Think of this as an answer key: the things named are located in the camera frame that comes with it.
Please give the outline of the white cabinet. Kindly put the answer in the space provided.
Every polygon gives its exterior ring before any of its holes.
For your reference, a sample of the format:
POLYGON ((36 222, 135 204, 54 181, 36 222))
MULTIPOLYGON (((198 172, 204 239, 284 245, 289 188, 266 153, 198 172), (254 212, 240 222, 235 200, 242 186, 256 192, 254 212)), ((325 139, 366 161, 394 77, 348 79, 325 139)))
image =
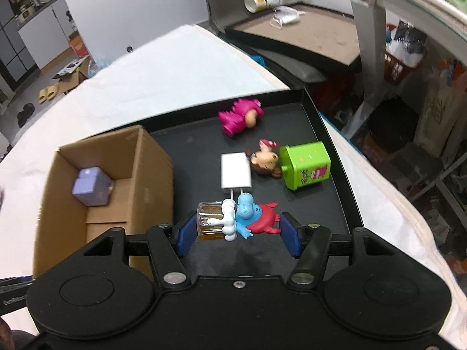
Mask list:
POLYGON ((66 0, 55 0, 20 26, 18 33, 36 65, 43 69, 63 52, 71 49, 73 33, 66 0))

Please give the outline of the black-framed brown board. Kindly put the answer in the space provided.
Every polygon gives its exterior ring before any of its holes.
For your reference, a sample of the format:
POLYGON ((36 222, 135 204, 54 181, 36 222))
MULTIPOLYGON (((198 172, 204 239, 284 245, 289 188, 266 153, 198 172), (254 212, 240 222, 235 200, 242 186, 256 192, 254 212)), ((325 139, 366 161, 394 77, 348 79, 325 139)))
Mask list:
POLYGON ((310 62, 313 57, 349 67, 359 56, 353 17, 333 10, 295 4, 302 13, 295 23, 280 26, 273 12, 252 15, 226 28, 226 34, 252 47, 265 48, 310 62))

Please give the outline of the white charger plug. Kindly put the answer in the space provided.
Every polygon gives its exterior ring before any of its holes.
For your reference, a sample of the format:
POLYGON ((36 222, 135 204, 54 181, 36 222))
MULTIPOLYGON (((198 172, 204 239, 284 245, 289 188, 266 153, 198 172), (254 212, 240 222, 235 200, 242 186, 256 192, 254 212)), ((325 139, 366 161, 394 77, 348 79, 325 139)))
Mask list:
POLYGON ((221 189, 233 199, 234 194, 251 190, 252 175, 249 158, 245 153, 221 155, 221 189))

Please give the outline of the red storage basket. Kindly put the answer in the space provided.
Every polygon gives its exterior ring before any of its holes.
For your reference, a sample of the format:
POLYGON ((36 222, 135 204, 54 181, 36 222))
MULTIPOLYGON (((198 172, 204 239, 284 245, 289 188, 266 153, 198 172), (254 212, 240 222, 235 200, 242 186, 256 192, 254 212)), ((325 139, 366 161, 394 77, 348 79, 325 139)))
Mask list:
POLYGON ((408 66, 388 51, 385 53, 385 70, 384 79, 391 86, 399 86, 400 83, 412 72, 419 70, 424 59, 426 58, 427 50, 420 54, 421 59, 415 66, 408 66))

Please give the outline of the green hexagonal box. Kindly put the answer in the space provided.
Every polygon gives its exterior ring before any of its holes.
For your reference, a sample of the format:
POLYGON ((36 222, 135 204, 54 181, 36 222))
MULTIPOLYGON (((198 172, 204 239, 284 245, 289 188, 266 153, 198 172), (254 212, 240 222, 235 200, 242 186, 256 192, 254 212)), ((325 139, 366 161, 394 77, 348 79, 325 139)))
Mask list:
POLYGON ((331 159, 321 141, 280 147, 279 163, 289 190, 320 183, 330 176, 331 159))

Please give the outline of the black slippers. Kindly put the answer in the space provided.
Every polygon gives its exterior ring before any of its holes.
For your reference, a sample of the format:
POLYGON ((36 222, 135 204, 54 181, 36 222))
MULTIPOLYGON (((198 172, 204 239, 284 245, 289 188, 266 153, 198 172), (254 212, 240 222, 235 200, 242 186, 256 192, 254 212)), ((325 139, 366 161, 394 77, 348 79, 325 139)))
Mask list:
POLYGON ((32 103, 26 103, 22 110, 17 114, 18 127, 22 128, 26 122, 32 117, 35 111, 35 106, 32 103))

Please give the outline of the pink dinosaur figurine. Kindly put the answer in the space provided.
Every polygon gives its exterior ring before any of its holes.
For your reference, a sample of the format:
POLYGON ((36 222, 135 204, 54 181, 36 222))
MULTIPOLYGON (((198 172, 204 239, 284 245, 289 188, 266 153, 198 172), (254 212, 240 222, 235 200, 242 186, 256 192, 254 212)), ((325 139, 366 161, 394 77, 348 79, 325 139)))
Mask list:
POLYGON ((230 111, 218 112, 222 130, 228 137, 234 137, 245 129, 252 129, 264 116, 264 110, 258 99, 238 99, 230 111))

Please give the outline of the orange box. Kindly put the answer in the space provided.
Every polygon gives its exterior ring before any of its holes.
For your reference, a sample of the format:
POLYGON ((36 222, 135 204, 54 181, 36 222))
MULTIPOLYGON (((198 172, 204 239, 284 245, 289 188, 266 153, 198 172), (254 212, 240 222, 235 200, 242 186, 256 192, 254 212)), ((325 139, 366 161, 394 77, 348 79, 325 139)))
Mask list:
POLYGON ((74 32, 69 36, 69 44, 79 58, 83 58, 89 54, 79 33, 74 32))

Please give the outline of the purple cube toy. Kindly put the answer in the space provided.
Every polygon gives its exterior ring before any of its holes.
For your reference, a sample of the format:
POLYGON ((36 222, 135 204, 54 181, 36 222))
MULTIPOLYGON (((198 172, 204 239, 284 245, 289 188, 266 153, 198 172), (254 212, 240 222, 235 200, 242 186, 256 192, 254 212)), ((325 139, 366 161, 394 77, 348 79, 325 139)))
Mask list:
POLYGON ((106 206, 113 189, 113 181, 99 167, 83 168, 74 181, 72 194, 88 207, 106 206))

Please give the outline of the white face mask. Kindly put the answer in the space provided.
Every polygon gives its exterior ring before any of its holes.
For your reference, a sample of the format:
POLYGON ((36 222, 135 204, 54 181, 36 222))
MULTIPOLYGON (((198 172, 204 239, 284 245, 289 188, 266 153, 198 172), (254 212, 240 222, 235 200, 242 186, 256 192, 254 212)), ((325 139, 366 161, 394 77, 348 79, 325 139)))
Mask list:
POLYGON ((276 29, 282 29, 284 26, 298 23, 301 16, 304 15, 307 15, 306 11, 296 10, 295 8, 289 6, 279 6, 274 8, 269 23, 276 29))

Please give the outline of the blue red figure perfume bottle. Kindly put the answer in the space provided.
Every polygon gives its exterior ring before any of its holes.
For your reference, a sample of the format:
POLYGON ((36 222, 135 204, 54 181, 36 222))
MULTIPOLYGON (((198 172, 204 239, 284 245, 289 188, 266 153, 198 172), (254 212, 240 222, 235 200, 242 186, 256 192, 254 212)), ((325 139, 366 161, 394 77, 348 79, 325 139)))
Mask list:
POLYGON ((280 216, 277 203, 257 205, 250 193, 242 193, 237 200, 201 202, 196 211, 197 234, 202 239, 224 239, 232 242, 240 235, 244 239, 259 234, 276 235, 280 216))

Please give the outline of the brown-haired girl figurine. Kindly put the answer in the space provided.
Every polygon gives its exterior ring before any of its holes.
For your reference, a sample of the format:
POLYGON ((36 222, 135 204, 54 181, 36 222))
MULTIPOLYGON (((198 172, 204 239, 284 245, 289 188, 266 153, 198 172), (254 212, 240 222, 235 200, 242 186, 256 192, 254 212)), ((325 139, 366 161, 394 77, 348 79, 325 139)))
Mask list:
POLYGON ((251 170, 258 175, 270 175, 275 179, 279 179, 282 176, 279 167, 279 155, 276 153, 279 146, 274 141, 260 139, 259 147, 260 149, 255 152, 250 149, 245 151, 251 170))

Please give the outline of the cardboard box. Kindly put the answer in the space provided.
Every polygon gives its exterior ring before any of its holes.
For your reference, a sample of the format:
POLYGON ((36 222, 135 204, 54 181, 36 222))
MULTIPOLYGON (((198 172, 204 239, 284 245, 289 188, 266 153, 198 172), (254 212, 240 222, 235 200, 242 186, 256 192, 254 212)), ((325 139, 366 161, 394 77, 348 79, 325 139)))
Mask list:
POLYGON ((89 78, 90 60, 89 55, 75 59, 54 75, 53 80, 57 80, 59 92, 67 94, 89 78))
POLYGON ((43 191, 32 274, 45 273, 105 231, 143 234, 173 222, 172 161, 141 126, 63 146, 43 191))

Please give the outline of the white desk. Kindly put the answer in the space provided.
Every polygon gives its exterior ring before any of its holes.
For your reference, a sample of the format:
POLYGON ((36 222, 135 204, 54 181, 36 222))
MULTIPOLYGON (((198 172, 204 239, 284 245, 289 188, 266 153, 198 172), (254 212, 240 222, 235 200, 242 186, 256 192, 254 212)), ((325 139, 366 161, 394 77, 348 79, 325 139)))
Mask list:
POLYGON ((396 14, 466 63, 466 14, 445 0, 351 0, 396 14))

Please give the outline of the open cardboard box on floor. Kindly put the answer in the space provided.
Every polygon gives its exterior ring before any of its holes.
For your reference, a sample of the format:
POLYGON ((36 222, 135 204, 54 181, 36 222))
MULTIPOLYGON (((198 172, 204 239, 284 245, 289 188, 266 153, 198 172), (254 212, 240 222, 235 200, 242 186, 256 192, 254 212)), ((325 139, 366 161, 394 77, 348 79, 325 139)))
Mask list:
POLYGON ((59 92, 67 94, 89 78, 90 60, 89 55, 75 59, 54 75, 53 80, 57 80, 59 92))

